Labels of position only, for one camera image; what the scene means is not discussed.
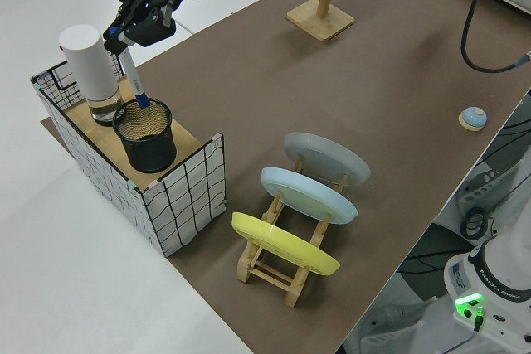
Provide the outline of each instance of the brown tabletop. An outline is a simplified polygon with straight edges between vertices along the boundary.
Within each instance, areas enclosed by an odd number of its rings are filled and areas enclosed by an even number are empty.
[[[471,0],[332,0],[355,22],[328,43],[285,19],[305,1],[262,0],[139,68],[149,95],[200,141],[226,135],[227,212],[169,260],[257,353],[333,353],[531,82],[528,67],[483,75],[465,65]],[[469,42],[477,63],[508,64],[528,50],[529,19],[482,0]],[[489,115],[479,133],[457,120],[472,105]],[[324,237],[341,267],[310,275],[292,309],[277,287],[236,279],[245,241],[230,223],[233,211],[266,210],[261,169],[291,166],[283,138],[294,131],[341,143],[373,174],[344,191],[358,218]],[[279,225],[306,239],[314,229],[290,210]]]

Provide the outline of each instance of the marker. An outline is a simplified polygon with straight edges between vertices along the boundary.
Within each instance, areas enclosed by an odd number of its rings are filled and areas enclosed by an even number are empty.
[[[112,27],[110,28],[110,34],[113,35],[118,27]],[[139,103],[140,108],[148,108],[149,107],[149,98],[144,92],[144,86],[142,85],[142,81],[139,78],[139,73],[136,70],[136,66],[134,66],[133,57],[131,57],[131,53],[129,52],[129,48],[125,47],[125,50],[122,51],[122,53],[118,56],[119,62],[124,68],[125,75],[127,76],[127,80],[131,84],[131,88],[133,89],[134,96],[136,97],[137,103]]]

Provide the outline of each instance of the black mesh pen holder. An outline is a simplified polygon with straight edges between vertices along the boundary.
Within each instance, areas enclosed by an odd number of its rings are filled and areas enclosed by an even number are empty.
[[[136,100],[120,107],[113,129],[124,145],[132,167],[143,173],[156,173],[169,167],[177,156],[172,135],[172,113],[157,99],[141,109]]]

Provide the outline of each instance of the white floor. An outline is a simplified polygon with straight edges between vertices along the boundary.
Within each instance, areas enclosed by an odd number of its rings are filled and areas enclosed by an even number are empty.
[[[137,64],[257,0],[187,0],[178,32]],[[118,0],[0,0],[0,352],[249,349],[85,178],[40,125],[29,78],[63,60],[59,33],[103,31]]]

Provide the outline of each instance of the plate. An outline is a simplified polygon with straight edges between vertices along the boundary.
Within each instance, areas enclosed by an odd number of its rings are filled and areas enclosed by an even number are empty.
[[[302,157],[304,174],[339,184],[345,174],[346,185],[357,186],[367,180],[371,169],[358,155],[327,138],[310,133],[290,133],[284,138],[288,157],[296,162]]]
[[[331,275],[339,268],[332,256],[288,231],[243,213],[232,213],[232,228],[247,240],[320,275]]]
[[[332,188],[290,170],[265,167],[262,186],[272,196],[280,192],[282,203],[319,221],[330,214],[330,224],[348,224],[358,215],[356,207]]]

